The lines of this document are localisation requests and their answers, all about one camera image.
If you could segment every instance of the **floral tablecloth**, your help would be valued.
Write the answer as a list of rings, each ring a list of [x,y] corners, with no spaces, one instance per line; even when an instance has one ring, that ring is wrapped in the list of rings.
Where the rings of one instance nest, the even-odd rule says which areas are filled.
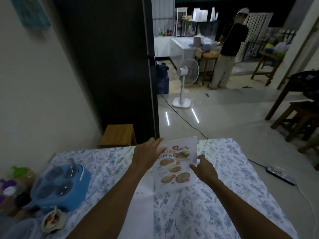
[[[92,207],[110,190],[117,174],[131,163],[134,147],[106,148],[56,154],[52,162],[73,158],[91,173],[84,203],[70,214],[64,229],[46,238],[64,239]],[[233,139],[201,140],[197,154],[213,163],[219,178],[294,239],[293,225],[268,192],[252,165]],[[240,238],[214,192],[203,182],[163,195],[154,195],[154,238]]]

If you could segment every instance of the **hand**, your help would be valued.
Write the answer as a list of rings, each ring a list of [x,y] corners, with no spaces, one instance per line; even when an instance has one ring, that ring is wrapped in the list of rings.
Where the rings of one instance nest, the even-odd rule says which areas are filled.
[[[201,154],[197,156],[200,159],[197,166],[190,164],[189,167],[194,171],[197,177],[205,184],[218,180],[218,174],[211,162],[207,161],[205,155]]]
[[[164,138],[158,138],[157,140],[150,138],[147,142],[135,147],[132,165],[143,175],[153,166],[161,153],[167,149],[167,147],[163,147],[156,151],[163,140]]]

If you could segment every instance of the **person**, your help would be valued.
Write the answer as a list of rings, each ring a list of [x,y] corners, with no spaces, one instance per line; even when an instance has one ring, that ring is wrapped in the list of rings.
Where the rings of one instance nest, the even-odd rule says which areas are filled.
[[[163,147],[157,150],[162,141],[163,138],[150,138],[135,147],[132,164],[126,173],[86,214],[68,239],[117,239],[139,181],[159,155],[167,149]],[[225,186],[204,155],[197,158],[200,159],[199,164],[191,164],[190,168],[216,194],[241,239],[291,239],[287,233]]]
[[[248,8],[241,9],[235,16],[234,24],[227,26],[221,35],[219,41],[223,47],[216,62],[213,79],[208,86],[209,88],[217,89],[217,87],[226,87],[241,42],[246,40],[248,34],[248,27],[243,24],[248,14]]]

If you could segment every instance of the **electric fan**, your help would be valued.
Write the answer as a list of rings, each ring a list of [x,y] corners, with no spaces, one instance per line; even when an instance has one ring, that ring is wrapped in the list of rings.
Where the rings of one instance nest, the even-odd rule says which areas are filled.
[[[181,80],[181,95],[173,100],[173,106],[188,108],[190,107],[191,100],[184,97],[185,85],[193,84],[199,73],[199,67],[194,59],[186,59],[181,63],[177,69],[177,74]]]

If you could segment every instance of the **beige pants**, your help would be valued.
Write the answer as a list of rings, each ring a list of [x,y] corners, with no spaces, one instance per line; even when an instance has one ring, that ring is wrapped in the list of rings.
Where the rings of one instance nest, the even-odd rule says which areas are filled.
[[[224,56],[222,54],[219,56],[215,64],[212,83],[209,85],[210,88],[217,89],[217,86],[220,88],[226,87],[233,70],[235,58],[235,56]]]

